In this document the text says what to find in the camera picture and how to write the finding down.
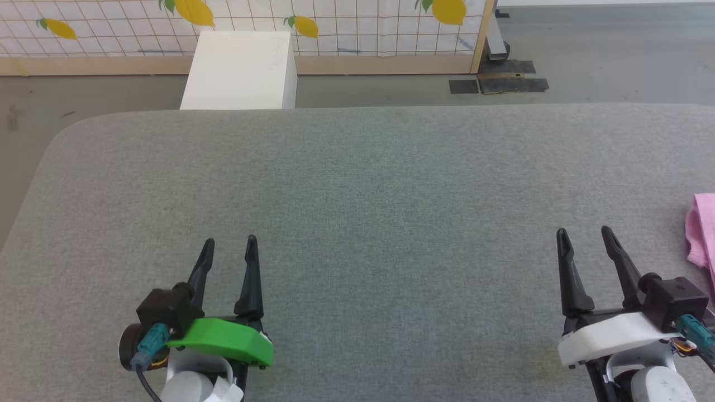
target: white pedestal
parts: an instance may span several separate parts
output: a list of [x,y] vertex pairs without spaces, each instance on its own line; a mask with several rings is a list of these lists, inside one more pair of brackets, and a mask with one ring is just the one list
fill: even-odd
[[293,109],[290,32],[203,31],[181,110]]

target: grid patterned fabric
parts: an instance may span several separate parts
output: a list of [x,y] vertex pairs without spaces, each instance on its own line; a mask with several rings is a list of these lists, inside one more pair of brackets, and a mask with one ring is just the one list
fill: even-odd
[[[472,54],[484,9],[484,0],[466,0],[462,24],[447,25],[415,0],[190,1],[206,4],[214,26],[192,24],[157,0],[0,0],[0,57],[193,55],[201,31],[292,31],[297,56]],[[311,20],[317,38],[285,23],[291,16]],[[66,24],[76,38],[42,19]]]

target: green leaf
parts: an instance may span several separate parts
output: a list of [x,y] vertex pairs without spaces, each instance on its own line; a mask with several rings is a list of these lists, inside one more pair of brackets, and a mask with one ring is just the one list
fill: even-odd
[[172,14],[174,13],[174,6],[176,3],[174,3],[174,0],[164,0],[164,7],[167,8]]

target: green plastic bracket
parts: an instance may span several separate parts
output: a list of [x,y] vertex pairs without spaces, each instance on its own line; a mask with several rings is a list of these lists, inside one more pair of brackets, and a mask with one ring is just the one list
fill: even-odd
[[251,327],[221,318],[196,319],[183,339],[170,340],[167,346],[185,346],[251,366],[273,365],[273,344],[268,339]]

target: yellow lemon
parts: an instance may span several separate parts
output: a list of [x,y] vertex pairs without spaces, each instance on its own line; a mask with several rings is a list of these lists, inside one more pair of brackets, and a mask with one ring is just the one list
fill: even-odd
[[214,13],[201,0],[176,0],[179,15],[194,25],[214,26]]
[[467,5],[464,0],[434,0],[432,12],[442,24],[461,25],[467,15]]
[[42,28],[49,29],[55,35],[65,38],[77,40],[77,35],[74,33],[74,29],[71,26],[65,24],[62,21],[57,21],[56,19],[43,18],[35,21],[35,24],[42,26]]
[[295,25],[295,30],[303,36],[317,39],[317,24],[312,19],[306,16],[289,16],[283,19],[283,24],[288,23],[292,28]]

